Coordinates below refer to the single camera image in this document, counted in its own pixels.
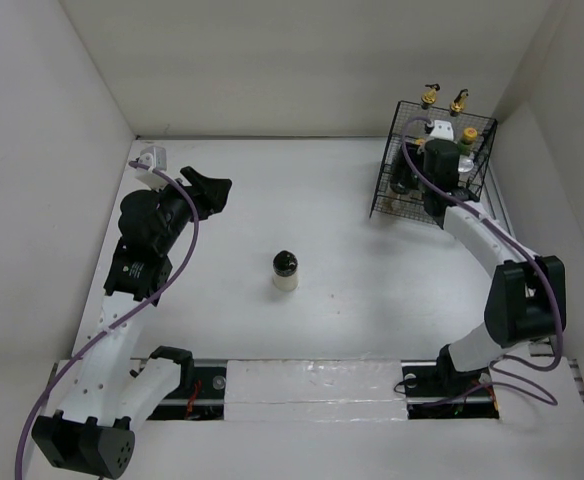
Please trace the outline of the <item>glass oil bottle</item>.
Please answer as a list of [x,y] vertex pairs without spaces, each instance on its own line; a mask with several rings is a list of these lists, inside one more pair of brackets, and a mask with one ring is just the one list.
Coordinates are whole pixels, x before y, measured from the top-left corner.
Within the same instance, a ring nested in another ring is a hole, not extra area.
[[466,108],[466,101],[469,97],[469,90],[462,89],[449,104],[448,112],[451,117],[458,117]]
[[440,85],[438,83],[426,84],[426,90],[421,95],[420,108],[422,110],[429,110],[436,102]]

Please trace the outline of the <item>blue label silver cap jar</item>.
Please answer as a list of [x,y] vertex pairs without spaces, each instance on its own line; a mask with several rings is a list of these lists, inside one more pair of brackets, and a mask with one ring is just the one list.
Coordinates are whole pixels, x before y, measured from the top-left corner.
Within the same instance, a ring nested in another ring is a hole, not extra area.
[[474,157],[472,155],[461,155],[458,163],[458,172],[460,175],[469,174],[473,171],[475,166]]

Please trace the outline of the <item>yellow cap sauce bottle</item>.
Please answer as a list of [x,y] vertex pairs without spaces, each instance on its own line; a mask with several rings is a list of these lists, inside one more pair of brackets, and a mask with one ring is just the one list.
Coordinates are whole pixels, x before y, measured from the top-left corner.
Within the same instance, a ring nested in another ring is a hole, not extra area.
[[464,128],[457,142],[461,154],[469,156],[477,139],[478,131],[474,127]]
[[418,178],[403,158],[393,162],[389,186],[398,195],[407,195],[418,189]]

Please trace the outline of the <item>brown spice jar black cap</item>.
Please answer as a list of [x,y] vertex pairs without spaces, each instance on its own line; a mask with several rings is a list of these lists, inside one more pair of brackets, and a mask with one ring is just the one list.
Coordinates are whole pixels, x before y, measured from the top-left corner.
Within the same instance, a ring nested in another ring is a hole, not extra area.
[[393,210],[402,208],[416,208],[422,205],[422,198],[420,195],[398,195],[389,197],[388,202]]

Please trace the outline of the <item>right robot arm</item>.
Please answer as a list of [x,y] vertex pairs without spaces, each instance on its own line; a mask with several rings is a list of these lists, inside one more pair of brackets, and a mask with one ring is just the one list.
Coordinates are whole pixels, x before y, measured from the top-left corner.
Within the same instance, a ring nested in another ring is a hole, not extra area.
[[540,256],[515,240],[457,184],[458,146],[434,138],[401,145],[406,166],[419,180],[426,213],[473,255],[491,277],[481,323],[443,346],[434,381],[455,394],[470,379],[503,360],[532,370],[558,367],[566,327],[566,272],[556,256]]

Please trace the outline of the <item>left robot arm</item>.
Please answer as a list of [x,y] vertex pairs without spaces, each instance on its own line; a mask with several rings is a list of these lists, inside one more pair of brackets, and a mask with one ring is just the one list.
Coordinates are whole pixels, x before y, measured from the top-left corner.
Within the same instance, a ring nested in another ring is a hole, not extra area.
[[62,368],[80,366],[71,389],[52,415],[38,415],[31,436],[58,469],[118,479],[132,458],[136,433],[168,395],[196,391],[190,351],[159,346],[136,375],[129,372],[135,346],[161,295],[183,273],[169,252],[187,225],[195,230],[227,204],[232,182],[181,169],[177,181],[139,161],[132,167],[145,188],[120,204],[120,238],[104,284],[96,332]]

